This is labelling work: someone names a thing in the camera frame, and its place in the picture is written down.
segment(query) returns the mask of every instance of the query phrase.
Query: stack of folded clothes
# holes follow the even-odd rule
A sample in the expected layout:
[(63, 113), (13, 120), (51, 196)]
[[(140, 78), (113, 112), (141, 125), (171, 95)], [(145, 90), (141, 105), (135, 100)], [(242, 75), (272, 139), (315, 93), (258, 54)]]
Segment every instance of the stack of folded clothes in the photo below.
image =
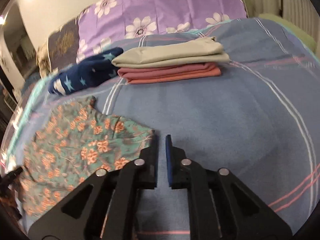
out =
[(130, 49), (115, 57), (119, 76), (130, 84), (168, 82), (221, 75), (217, 63), (229, 61), (212, 37), (180, 44)]

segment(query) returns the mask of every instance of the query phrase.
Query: folded clothes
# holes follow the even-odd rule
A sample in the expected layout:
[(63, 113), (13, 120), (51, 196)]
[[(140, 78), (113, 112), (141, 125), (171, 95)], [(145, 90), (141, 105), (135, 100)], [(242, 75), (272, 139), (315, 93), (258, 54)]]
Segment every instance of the folded clothes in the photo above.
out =
[(207, 62), (159, 68), (120, 68), (118, 70), (118, 74), (127, 80), (141, 78), (161, 78), (174, 74), (183, 74), (187, 71), (208, 71), (208, 68), (211, 66), (216, 67), (216, 64), (214, 62)]
[(69, 95), (89, 87), (96, 87), (117, 75), (118, 68), (111, 61), (123, 53), (121, 48), (113, 48), (88, 57), (55, 76), (48, 91), (51, 94)]
[(125, 68), (154, 68), (201, 62), (228, 62), (222, 44), (212, 37), (185, 43), (129, 49), (112, 60), (113, 65)]
[[(157, 75), (152, 75), (153, 71), (123, 74), (123, 68), (121, 68), (118, 72), (121, 77), (125, 77), (127, 79), (127, 82), (129, 84), (160, 83), (221, 75), (220, 69), (213, 62), (205, 64), (188, 64), (185, 66), (176, 66), (174, 68), (162, 70), (158, 70), (159, 68), (156, 69), (157, 70), (155, 72), (157, 72)], [(131, 76), (131, 74), (134, 74), (134, 76), (128, 78), (128, 76), (126, 76), (127, 74), (130, 74), (129, 76)]]

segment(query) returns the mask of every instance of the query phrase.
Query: floral fabric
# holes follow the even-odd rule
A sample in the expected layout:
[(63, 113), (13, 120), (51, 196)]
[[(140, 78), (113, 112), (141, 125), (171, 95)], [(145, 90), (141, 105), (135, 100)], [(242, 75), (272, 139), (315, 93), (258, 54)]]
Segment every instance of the floral fabric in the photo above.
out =
[(39, 218), (99, 168), (121, 169), (149, 147), (153, 130), (103, 115), (88, 97), (60, 105), (25, 146), (21, 184), (27, 215)]
[(203, 29), (245, 17), (241, 0), (101, 0), (78, 17), (77, 62), (122, 39)]

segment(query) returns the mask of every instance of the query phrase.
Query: teal fabric edge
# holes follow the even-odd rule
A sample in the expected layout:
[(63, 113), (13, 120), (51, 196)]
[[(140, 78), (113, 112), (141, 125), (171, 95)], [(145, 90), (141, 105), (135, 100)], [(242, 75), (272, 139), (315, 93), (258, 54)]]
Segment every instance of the teal fabric edge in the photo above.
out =
[(303, 47), (306, 49), (306, 51), (308, 51), (310, 53), (310, 55), (314, 58), (314, 60), (320, 65), (320, 61), (318, 59), (318, 57), (313, 53), (312, 50), (310, 50), (303, 42), (302, 40), (300, 40), (289, 28), (287, 28), (286, 26), (278, 23), (279, 25), (281, 25), (283, 28), (286, 29), (287, 32), (289, 32), (290, 34), (294, 35), (300, 42), (301, 44), (303, 45)]
[(190, 30), (190, 31), (187, 31), (186, 33), (198, 35), (198, 34), (200, 34), (200, 32), (203, 32), (203, 31), (205, 31), (207, 29), (210, 29), (213, 26), (229, 23), (229, 22), (232, 22), (232, 21), (234, 21), (234, 20), (225, 20), (223, 22), (219, 22), (219, 23), (216, 23), (216, 24), (211, 24), (209, 27), (206, 27), (206, 28), (203, 28), (203, 29), (199, 29), (199, 30)]
[(32, 107), (34, 105), (34, 102), (36, 101), (36, 99), (38, 98), (38, 96), (40, 95), (40, 93), (42, 92), (42, 89), (45, 87), (46, 83), (48, 80), (50, 80), (52, 78), (52, 76), (48, 76), (44, 79), (41, 79), (37, 82), (37, 84), (35, 85), (34, 89), (31, 92), (31, 95), (28, 99), (28, 102), (26, 104), (26, 107), (24, 108), (23, 114), (19, 120), (19, 124), (18, 124), (18, 129), (14, 132), (9, 147), (7, 149), (7, 159), (6, 159), (6, 164), (5, 166), (8, 167), (9, 164), (9, 158), (12, 154), (12, 152), (14, 152), (15, 150), (15, 146), (16, 146), (16, 142), (19, 139), (19, 136), (24, 128), (24, 126), (26, 125), (26, 123), (29, 120), (29, 116), (32, 110)]

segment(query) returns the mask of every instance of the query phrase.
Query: folded pink cloth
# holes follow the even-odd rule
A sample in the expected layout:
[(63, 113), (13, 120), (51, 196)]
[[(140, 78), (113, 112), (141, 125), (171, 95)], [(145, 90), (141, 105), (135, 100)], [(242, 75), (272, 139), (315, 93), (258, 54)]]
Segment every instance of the folded pink cloth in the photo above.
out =
[(159, 68), (120, 68), (118, 74), (130, 81), (132, 79), (162, 78), (197, 70), (205, 72), (214, 67), (217, 67), (216, 63), (206, 62)]

